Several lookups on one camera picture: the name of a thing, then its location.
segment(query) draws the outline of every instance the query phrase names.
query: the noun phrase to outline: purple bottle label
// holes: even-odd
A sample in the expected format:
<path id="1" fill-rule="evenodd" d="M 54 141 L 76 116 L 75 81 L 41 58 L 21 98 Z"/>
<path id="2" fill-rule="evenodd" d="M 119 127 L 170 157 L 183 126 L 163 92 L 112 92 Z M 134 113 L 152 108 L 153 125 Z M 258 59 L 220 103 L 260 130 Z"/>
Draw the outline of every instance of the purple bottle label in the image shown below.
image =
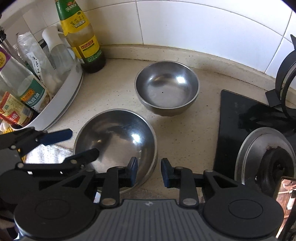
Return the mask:
<path id="1" fill-rule="evenodd" d="M 10 58 L 10 54 L 0 47 L 0 71 L 4 68 Z"/>

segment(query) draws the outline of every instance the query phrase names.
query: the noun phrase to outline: stainless steel bowl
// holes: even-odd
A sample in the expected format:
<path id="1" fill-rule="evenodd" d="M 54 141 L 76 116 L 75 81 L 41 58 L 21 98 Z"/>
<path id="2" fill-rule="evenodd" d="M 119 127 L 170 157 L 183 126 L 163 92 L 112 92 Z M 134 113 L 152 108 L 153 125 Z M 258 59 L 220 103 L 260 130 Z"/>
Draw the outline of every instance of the stainless steel bowl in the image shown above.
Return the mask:
<path id="1" fill-rule="evenodd" d="M 97 148 L 100 156 L 88 168 L 98 173 L 106 172 L 110 167 L 127 166 L 131 157 L 137 157 L 135 186 L 148 179 L 157 162 L 155 132 L 143 117 L 131 110 L 106 110 L 90 119 L 78 133 L 74 153 L 92 148 Z M 130 189 L 121 189 L 120 193 Z"/>
<path id="2" fill-rule="evenodd" d="M 200 82 L 187 66 L 160 61 L 142 69 L 135 80 L 142 104 L 161 116 L 174 116 L 187 110 L 196 100 Z"/>

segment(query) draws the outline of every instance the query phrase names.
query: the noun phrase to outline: black induction cooktop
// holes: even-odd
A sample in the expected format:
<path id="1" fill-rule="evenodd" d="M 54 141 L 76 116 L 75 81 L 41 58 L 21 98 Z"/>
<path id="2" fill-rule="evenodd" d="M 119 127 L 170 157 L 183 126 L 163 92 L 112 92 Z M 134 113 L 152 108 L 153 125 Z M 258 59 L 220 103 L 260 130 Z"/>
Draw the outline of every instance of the black induction cooktop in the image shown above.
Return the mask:
<path id="1" fill-rule="evenodd" d="M 234 179 L 237 155 L 246 137 L 260 127 L 281 132 L 296 152 L 296 122 L 256 100 L 222 90 L 220 126 L 214 170 Z"/>

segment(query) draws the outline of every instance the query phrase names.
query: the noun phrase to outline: kitchen counter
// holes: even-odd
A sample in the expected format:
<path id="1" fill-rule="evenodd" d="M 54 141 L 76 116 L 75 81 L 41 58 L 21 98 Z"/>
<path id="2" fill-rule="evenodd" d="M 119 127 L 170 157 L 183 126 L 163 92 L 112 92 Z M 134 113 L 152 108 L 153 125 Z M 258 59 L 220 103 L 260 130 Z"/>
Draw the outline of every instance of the kitchen counter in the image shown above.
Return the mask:
<path id="1" fill-rule="evenodd" d="M 158 142 L 158 162 L 155 171 L 141 187 L 123 194 L 124 198 L 175 198 L 177 189 L 163 185 L 160 159 L 171 165 L 202 173 L 213 168 L 219 129 L 220 92 L 223 89 L 267 104 L 265 90 L 243 81 L 205 70 L 193 69 L 200 79 L 200 93 L 195 103 L 184 113 L 162 117 L 148 111 L 134 90 L 137 73 L 151 61 L 108 59 L 106 66 L 95 74 L 85 74 L 73 103 L 48 131 L 73 130 L 71 140 L 59 145 L 73 149 L 75 138 L 83 125 L 96 114 L 114 108 L 133 110 L 154 128 Z"/>

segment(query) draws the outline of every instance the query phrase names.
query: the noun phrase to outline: plastic bag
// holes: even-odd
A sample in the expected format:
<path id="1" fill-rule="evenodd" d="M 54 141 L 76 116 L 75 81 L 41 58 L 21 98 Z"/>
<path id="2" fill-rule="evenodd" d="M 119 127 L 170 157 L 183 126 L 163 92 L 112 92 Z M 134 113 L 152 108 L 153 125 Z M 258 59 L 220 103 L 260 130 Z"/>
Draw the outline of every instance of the plastic bag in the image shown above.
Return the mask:
<path id="1" fill-rule="evenodd" d="M 47 89 L 55 95 L 63 82 L 59 79 L 57 71 L 53 69 L 50 61 L 43 52 L 39 43 L 31 32 L 18 35 L 19 49 L 29 59 L 29 64 Z"/>

